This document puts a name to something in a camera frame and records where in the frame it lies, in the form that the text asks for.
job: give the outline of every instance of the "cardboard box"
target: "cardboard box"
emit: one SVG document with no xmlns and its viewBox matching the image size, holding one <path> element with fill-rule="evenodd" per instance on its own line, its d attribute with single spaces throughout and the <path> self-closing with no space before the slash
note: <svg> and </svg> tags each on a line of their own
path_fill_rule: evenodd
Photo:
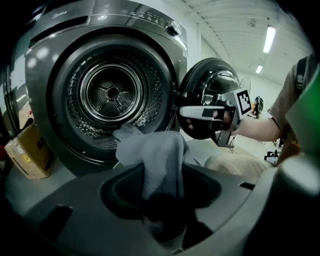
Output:
<svg viewBox="0 0 320 256">
<path fill-rule="evenodd" d="M 33 123 L 4 147 L 20 171 L 30 180 L 50 176 L 55 155 Z"/>
</svg>

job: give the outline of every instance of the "washer door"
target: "washer door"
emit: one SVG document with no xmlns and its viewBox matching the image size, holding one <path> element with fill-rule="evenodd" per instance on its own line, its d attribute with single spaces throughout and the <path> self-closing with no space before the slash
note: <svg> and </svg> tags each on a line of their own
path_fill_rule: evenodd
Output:
<svg viewBox="0 0 320 256">
<path fill-rule="evenodd" d="M 81 157 L 114 161 L 112 132 L 123 123 L 144 133 L 169 126 L 172 76 L 148 44 L 104 35 L 73 49 L 59 63 L 48 90 L 49 114 L 59 137 Z"/>
<path fill-rule="evenodd" d="M 236 71 L 218 58 L 206 58 L 194 65 L 185 75 L 176 100 L 176 107 L 207 106 L 206 96 L 224 94 L 239 88 Z M 193 129 L 189 129 L 186 118 L 177 113 L 181 128 L 190 137 L 197 140 L 210 138 L 210 121 L 192 119 Z"/>
</svg>

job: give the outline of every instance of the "person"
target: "person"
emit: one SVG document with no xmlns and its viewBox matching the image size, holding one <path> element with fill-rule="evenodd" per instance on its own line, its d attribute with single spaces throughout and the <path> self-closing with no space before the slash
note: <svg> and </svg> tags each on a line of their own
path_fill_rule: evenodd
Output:
<svg viewBox="0 0 320 256">
<path fill-rule="evenodd" d="M 268 110 L 272 118 L 254 119 L 245 117 L 238 128 L 231 135 L 242 135 L 257 141 L 271 142 L 286 136 L 277 165 L 288 157 L 299 153 L 300 147 L 294 132 L 292 131 L 286 113 L 294 105 L 302 91 L 308 86 L 317 68 L 316 56 L 311 54 L 296 63 L 286 76 L 284 85 L 272 107 Z M 297 76 L 297 71 L 303 73 L 302 77 Z M 230 115 L 224 113 L 223 122 L 230 123 Z M 188 128 L 193 129 L 190 119 Z M 210 157 L 205 165 L 206 168 L 215 171 L 241 176 L 258 178 L 261 173 L 271 167 L 269 162 L 253 156 L 244 154 L 221 153 L 218 156 Z"/>
</svg>

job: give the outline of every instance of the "gray towel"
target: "gray towel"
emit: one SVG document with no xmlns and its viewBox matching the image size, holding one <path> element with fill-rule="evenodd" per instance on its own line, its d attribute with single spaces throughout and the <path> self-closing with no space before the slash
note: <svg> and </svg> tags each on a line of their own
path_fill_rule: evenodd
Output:
<svg viewBox="0 0 320 256">
<path fill-rule="evenodd" d="M 186 141 L 176 131 L 143 134 L 130 124 L 123 124 L 113 136 L 119 141 L 115 156 L 124 166 L 144 165 L 141 198 L 148 229 L 159 242 L 167 246 L 174 241 L 171 249 L 179 249 L 187 216 L 182 176 L 184 157 L 190 157 Z"/>
</svg>

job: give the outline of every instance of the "hand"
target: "hand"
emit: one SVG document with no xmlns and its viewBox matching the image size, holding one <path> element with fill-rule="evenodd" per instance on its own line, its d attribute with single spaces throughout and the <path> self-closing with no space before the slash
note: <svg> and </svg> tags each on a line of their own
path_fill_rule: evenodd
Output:
<svg viewBox="0 0 320 256">
<path fill-rule="evenodd" d="M 217 115 L 218 115 L 218 111 L 216 110 L 216 111 L 214 111 L 213 112 L 213 118 L 216 118 L 217 117 Z M 230 116 L 230 112 L 229 111 L 225 111 L 224 112 L 224 115 L 223 115 L 223 120 L 222 120 L 222 122 L 224 122 L 226 125 L 231 125 L 231 116 Z M 186 122 L 189 124 L 188 125 L 188 128 L 190 129 L 190 130 L 193 130 L 194 129 L 194 126 L 192 125 L 192 121 L 191 121 L 191 119 L 189 119 L 189 118 L 187 118 L 186 119 Z"/>
</svg>

